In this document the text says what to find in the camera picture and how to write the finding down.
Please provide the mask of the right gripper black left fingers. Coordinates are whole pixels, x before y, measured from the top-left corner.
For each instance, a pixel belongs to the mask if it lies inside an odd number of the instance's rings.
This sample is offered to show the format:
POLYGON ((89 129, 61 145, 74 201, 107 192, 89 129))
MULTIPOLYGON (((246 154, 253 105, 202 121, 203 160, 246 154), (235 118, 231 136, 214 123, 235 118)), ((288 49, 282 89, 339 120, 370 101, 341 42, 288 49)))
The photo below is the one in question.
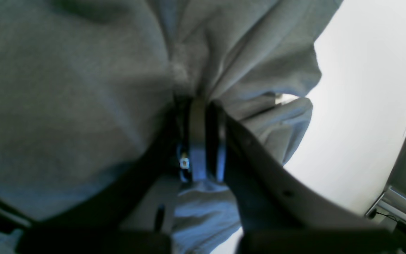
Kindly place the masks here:
POLYGON ((178 191, 209 178, 208 113, 184 101, 147 152, 89 200, 42 222, 0 203, 0 233, 18 254, 171 254, 178 191))

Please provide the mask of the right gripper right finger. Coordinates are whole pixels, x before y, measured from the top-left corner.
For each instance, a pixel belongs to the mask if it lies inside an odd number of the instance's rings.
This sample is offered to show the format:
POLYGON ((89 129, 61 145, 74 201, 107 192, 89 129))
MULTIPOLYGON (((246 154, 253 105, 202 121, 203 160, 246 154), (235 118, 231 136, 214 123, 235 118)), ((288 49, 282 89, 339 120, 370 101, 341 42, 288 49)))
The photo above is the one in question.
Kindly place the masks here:
POLYGON ((221 104, 208 106, 208 167, 235 195, 237 254, 394 254, 385 228, 317 194, 278 163, 221 104))

